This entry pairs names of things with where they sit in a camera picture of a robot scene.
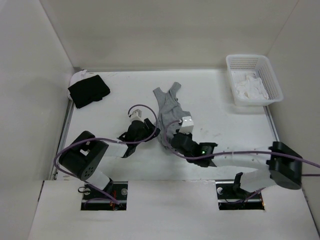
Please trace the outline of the grey tank top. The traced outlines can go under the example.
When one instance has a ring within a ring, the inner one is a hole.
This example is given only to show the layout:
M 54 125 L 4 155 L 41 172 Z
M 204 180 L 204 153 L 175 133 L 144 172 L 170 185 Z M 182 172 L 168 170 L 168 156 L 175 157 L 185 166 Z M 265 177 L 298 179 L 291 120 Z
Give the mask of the grey tank top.
M 189 111 L 184 111 L 181 104 L 178 102 L 177 92 L 180 88 L 181 84 L 174 82 L 167 92 L 163 92 L 159 87 L 153 90 L 159 108 L 156 123 L 160 129 L 160 133 L 157 138 L 166 150 L 168 149 L 168 144 L 165 141 L 165 136 L 167 137 L 167 141 L 170 142 L 176 131 L 179 129 L 178 125 L 171 125 L 165 133 L 166 126 L 173 121 L 191 116 L 191 113 Z

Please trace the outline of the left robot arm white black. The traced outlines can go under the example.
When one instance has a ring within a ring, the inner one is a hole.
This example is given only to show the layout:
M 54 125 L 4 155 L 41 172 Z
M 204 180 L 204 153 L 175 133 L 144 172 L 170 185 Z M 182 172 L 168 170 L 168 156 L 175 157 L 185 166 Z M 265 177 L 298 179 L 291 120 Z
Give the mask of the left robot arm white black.
M 143 121 L 133 120 L 126 132 L 118 137 L 119 143 L 106 143 L 101 140 L 89 141 L 95 138 L 89 131 L 83 131 L 74 143 L 87 140 L 72 147 L 59 157 L 59 163 L 70 173 L 82 181 L 95 187 L 95 193 L 100 199 L 108 199 L 112 195 L 113 180 L 98 169 L 102 158 L 128 158 L 139 145 L 139 141 L 148 142 L 156 138 L 160 129 L 146 118 Z

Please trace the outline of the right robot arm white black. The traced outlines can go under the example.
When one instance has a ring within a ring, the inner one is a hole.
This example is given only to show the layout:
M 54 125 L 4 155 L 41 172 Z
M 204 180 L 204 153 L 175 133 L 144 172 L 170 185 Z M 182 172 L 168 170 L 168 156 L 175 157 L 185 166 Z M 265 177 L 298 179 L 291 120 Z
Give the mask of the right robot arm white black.
M 214 148 L 218 145 L 214 142 L 196 143 L 192 140 L 192 134 L 176 133 L 170 141 L 171 147 L 188 158 L 188 162 L 197 166 L 207 167 L 242 167 L 250 168 L 252 172 L 237 173 L 231 190 L 238 198 L 243 198 L 260 189 L 278 185 L 285 189 L 299 190 L 301 188 L 302 163 L 285 156 L 269 154 L 272 151 L 280 154 L 299 155 L 282 142 L 274 141 L 269 148 L 262 148 L 267 151 L 261 153 L 234 152 L 226 155 L 211 156 Z

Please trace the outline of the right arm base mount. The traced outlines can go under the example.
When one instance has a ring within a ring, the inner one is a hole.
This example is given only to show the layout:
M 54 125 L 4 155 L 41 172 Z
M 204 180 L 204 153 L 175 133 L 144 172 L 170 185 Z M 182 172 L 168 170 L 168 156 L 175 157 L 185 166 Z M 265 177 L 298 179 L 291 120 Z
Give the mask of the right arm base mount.
M 218 208 L 221 211 L 265 210 L 261 189 L 248 192 L 240 188 L 242 172 L 237 173 L 234 181 L 216 181 Z

